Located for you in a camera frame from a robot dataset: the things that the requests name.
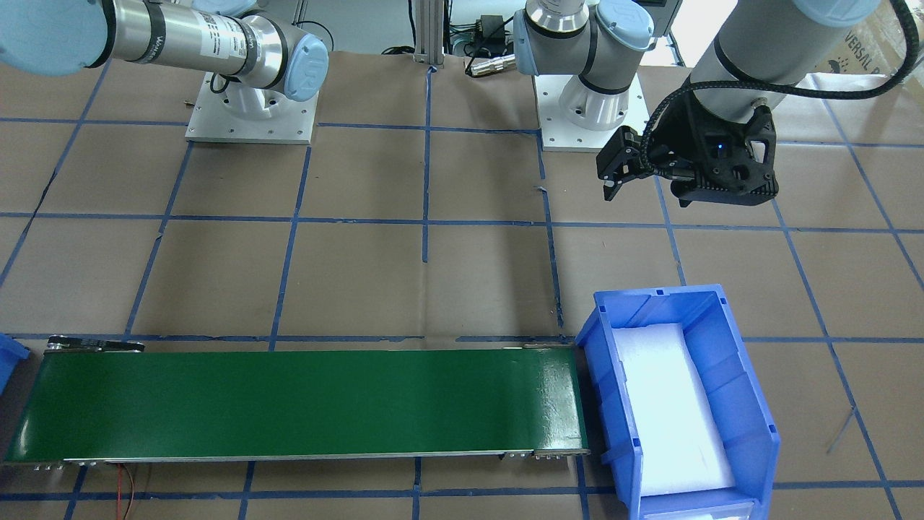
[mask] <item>white label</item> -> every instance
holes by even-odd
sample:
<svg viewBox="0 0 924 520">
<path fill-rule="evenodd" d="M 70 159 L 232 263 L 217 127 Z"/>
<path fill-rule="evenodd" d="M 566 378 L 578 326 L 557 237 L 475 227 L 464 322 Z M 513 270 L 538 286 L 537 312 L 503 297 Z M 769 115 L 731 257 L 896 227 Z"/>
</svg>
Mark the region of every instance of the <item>white label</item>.
<svg viewBox="0 0 924 520">
<path fill-rule="evenodd" d="M 195 11 L 202 31 L 199 54 L 227 59 L 247 57 L 247 39 L 237 22 L 219 15 Z"/>
</svg>

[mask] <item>gray floor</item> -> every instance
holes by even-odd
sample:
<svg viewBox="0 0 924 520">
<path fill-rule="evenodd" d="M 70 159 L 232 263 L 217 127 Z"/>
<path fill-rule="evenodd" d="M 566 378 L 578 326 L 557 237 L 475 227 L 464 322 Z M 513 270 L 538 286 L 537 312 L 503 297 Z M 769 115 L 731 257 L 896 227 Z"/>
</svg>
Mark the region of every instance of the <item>gray floor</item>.
<svg viewBox="0 0 924 520">
<path fill-rule="evenodd" d="M 686 74 L 644 68 L 648 99 Z M 568 341 L 594 291 L 722 283 L 783 438 L 772 518 L 924 517 L 924 117 L 902 92 L 786 100 L 777 202 L 680 209 L 653 180 L 606 203 L 592 155 L 541 153 L 516 74 L 336 54 L 310 153 L 186 143 L 201 79 L 0 69 L 0 330 L 36 352 L 4 417 L 56 332 L 496 348 Z M 132 518 L 625 518 L 588 407 L 582 461 L 141 465 Z M 111 468 L 3 467 L 0 517 L 105 517 L 115 490 Z"/>
</svg>

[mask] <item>green conveyor belt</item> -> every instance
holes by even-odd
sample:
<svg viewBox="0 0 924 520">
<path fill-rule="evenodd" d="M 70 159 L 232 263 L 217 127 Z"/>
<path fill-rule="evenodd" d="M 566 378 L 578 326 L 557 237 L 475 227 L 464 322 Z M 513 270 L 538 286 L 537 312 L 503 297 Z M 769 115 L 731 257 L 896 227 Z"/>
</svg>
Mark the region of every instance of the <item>green conveyor belt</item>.
<svg viewBox="0 0 924 520">
<path fill-rule="evenodd" d="M 48 353 L 7 460 L 586 450 L 569 349 Z"/>
</svg>

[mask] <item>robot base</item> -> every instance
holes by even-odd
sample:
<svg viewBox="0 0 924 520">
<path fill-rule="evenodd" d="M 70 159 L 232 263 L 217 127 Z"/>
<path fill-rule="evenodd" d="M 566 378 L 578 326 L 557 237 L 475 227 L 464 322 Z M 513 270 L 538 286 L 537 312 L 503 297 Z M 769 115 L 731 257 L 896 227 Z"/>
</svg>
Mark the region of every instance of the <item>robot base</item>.
<svg viewBox="0 0 924 520">
<path fill-rule="evenodd" d="M 539 123 L 542 128 L 542 149 L 550 152 L 593 152 L 597 153 L 610 141 L 616 129 L 595 131 L 587 130 L 572 123 L 565 117 L 565 112 L 558 105 L 571 76 L 545 75 L 535 78 L 536 105 L 539 108 Z M 629 108 L 621 125 L 628 125 L 638 131 L 648 122 L 648 107 L 641 93 L 638 76 L 629 87 Z"/>
<path fill-rule="evenodd" d="M 311 144 L 318 96 L 295 102 L 280 93 L 267 92 L 273 106 L 261 116 L 243 117 L 228 108 L 224 96 L 211 92 L 211 76 L 206 74 L 199 89 L 186 130 L 189 141 Z"/>
</svg>

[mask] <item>blue plastic bin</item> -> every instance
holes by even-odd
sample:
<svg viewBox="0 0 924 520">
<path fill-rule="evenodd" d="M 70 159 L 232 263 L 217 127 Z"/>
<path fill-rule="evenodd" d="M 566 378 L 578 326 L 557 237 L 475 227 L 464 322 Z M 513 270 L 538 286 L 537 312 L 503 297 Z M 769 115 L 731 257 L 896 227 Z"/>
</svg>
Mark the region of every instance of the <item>blue plastic bin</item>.
<svg viewBox="0 0 924 520">
<path fill-rule="evenodd" d="M 720 285 L 604 291 L 577 335 L 601 403 L 616 494 L 630 520 L 766 520 L 780 436 Z M 617 328 L 680 324 L 735 477 L 735 488 L 641 496 L 645 440 L 638 437 Z"/>
<path fill-rule="evenodd" d="M 13 369 L 16 368 L 16 363 L 27 357 L 29 357 L 29 349 L 12 338 L 0 334 L 0 394 L 6 388 L 6 382 L 13 373 Z"/>
</svg>

